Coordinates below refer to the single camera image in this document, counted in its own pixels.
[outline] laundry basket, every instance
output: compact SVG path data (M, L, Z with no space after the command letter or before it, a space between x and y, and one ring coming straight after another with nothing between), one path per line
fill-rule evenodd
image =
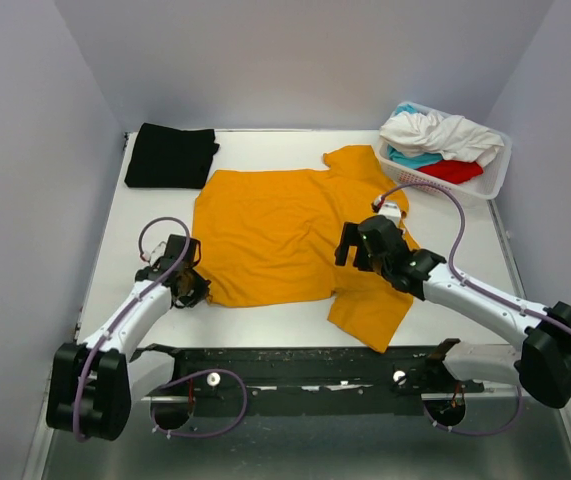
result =
M420 113L427 114L432 108L425 107L423 105L418 105L412 102L403 102L401 105L411 105ZM449 117L450 114L445 112L440 112L435 110L443 117ZM499 190L503 186L503 181L505 180L505 173L507 172L507 166L509 165L509 159L512 156L512 140L504 133L498 132L496 130L490 129L492 132L500 135L503 139L505 146L498 153L496 158L485 167L485 171L482 175L472 178L471 180L461 183L460 185L455 185L453 183L446 182L440 178L432 177L425 173L419 172L412 168L407 168L396 162L391 161L387 156L387 142L380 137L378 143L374 147L374 152L376 153L376 158L381 164L381 168L385 175L394 180L397 184L401 183L412 183L412 182L429 182L435 185L449 190L456 198L465 204L471 204L478 202L479 200L492 200L496 198ZM429 193L438 193L432 188L422 188L417 187L421 190L425 190Z

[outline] gray wall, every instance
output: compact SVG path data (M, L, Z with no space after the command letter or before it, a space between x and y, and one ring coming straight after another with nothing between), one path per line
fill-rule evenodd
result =
M55 0L128 129L482 121L552 0Z
M0 2L0 479L20 477L71 338L120 132L54 4Z
M571 0L556 0L489 116L514 152L499 208L530 298L571 303Z

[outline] orange garment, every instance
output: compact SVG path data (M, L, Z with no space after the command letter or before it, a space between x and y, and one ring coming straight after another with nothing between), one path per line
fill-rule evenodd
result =
M329 320L379 352L412 305L380 276L334 265L344 222L373 215L372 201L394 183L370 146L325 154L327 171L214 173L196 200L198 269L213 303L253 307L321 300L336 294ZM390 197L408 210L402 192ZM406 234L410 248L418 248Z

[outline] folded black cloth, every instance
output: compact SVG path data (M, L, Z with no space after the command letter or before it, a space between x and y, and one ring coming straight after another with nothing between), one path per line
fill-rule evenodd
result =
M125 184L130 188L203 188L218 152L214 130L175 130L144 123Z

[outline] teal cloth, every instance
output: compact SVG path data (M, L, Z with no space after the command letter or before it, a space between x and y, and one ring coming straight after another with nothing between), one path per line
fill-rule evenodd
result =
M406 103L399 105L396 110L394 110L394 115L398 115L401 112L419 113L418 110ZM427 165L434 165L435 163L443 160L443 156L440 153L423 153L417 157L406 157L391 145L387 146L387 158L393 162L403 165L404 167L412 168L414 170L426 167Z

